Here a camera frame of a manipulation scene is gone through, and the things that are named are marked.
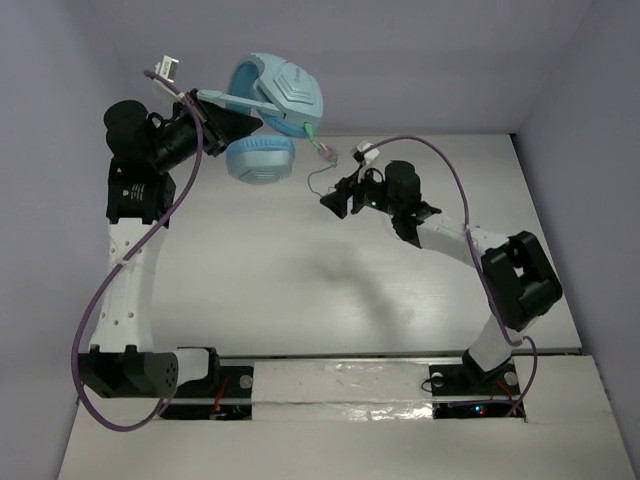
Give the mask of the light blue headphones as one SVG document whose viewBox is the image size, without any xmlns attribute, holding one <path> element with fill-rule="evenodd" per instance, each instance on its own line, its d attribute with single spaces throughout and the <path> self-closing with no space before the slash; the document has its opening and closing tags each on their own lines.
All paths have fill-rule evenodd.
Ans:
<svg viewBox="0 0 640 480">
<path fill-rule="evenodd" d="M 301 66 L 269 53 L 250 53 L 236 66 L 227 90 L 201 90 L 197 98 L 260 119 L 274 135 L 248 135 L 225 150 L 230 176 L 250 185 L 273 184 L 289 177 L 296 149 L 293 140 L 315 141 L 324 101 L 316 78 Z"/>
</svg>

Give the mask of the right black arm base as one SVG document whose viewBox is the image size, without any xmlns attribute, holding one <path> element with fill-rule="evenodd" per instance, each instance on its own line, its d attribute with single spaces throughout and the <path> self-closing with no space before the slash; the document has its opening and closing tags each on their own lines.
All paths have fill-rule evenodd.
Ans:
<svg viewBox="0 0 640 480">
<path fill-rule="evenodd" d="M 465 376 L 462 364 L 432 365 L 420 389 L 431 395 L 436 420 L 526 417 L 520 402 L 519 378 L 512 363 L 477 383 Z"/>
</svg>

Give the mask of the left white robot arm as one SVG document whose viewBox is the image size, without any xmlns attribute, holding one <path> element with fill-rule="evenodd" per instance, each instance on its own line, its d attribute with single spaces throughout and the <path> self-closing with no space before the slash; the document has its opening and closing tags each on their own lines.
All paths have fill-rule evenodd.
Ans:
<svg viewBox="0 0 640 480">
<path fill-rule="evenodd" d="M 258 130 L 261 120 L 202 102 L 193 92 L 165 119 L 139 101 L 107 109 L 103 122 L 112 153 L 107 180 L 110 282 L 89 348 L 79 353 L 82 385 L 102 398 L 167 398 L 178 388 L 212 395 L 222 370 L 212 347 L 154 346 L 151 304 L 160 249 L 178 199 L 170 175 L 202 152 L 223 153 Z"/>
</svg>

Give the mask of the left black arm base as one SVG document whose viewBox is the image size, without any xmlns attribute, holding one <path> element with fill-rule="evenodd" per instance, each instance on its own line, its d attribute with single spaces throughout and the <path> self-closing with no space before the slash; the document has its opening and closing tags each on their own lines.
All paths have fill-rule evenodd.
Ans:
<svg viewBox="0 0 640 480">
<path fill-rule="evenodd" d="M 195 380 L 181 385 L 164 420 L 243 421 L 252 419 L 252 365 L 223 365 L 218 380 Z"/>
</svg>

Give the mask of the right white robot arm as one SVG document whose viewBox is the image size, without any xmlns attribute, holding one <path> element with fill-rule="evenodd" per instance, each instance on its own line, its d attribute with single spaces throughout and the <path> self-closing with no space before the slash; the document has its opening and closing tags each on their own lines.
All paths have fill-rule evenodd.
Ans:
<svg viewBox="0 0 640 480">
<path fill-rule="evenodd" d="M 563 296 L 533 233 L 496 234 L 451 219 L 423 199 L 421 179 L 409 162 L 392 161 L 381 175 L 360 168 L 321 196 L 320 203 L 340 219 L 365 207 L 385 213 L 402 241 L 476 270 L 491 315 L 462 357 L 461 378 L 472 392 L 483 393 L 497 382 L 498 371 L 529 326 Z"/>
</svg>

